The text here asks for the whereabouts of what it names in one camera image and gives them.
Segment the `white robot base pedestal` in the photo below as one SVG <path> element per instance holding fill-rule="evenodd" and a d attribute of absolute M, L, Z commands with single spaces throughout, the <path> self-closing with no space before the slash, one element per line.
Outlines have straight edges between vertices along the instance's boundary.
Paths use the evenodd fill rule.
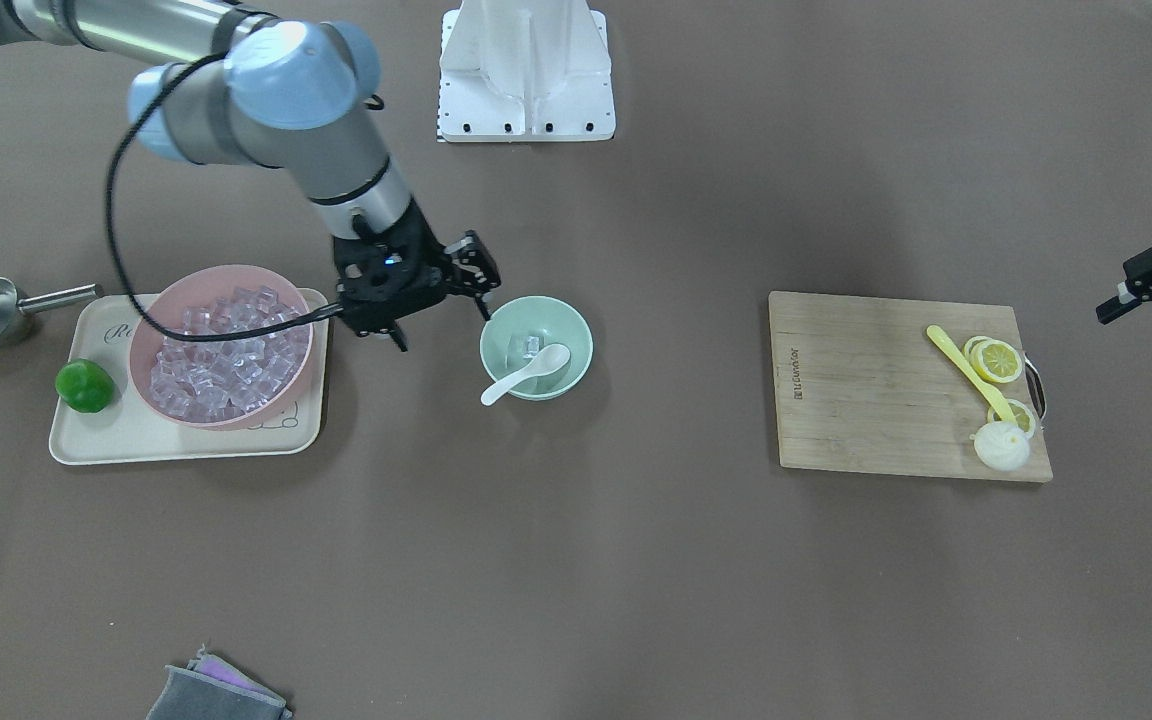
<path fill-rule="evenodd" d="M 585 1 L 462 1 L 440 31 L 438 141 L 616 135 L 608 23 Z"/>

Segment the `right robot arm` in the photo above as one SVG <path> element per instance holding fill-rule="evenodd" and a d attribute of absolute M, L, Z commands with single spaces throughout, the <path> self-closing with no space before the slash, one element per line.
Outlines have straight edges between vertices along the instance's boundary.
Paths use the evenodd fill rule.
<path fill-rule="evenodd" d="M 129 126 L 111 156 L 104 234 L 120 286 L 116 177 L 132 142 L 195 165 L 291 174 L 332 237 L 335 301 L 276 323 L 342 319 L 357 336 L 406 348 L 401 319 L 449 296 L 490 319 L 500 286 L 475 232 L 444 245 L 371 114 L 382 109 L 374 41 L 347 22 L 282 18 L 241 1 L 0 1 L 0 46 L 44 41 L 145 61 L 127 97 Z"/>

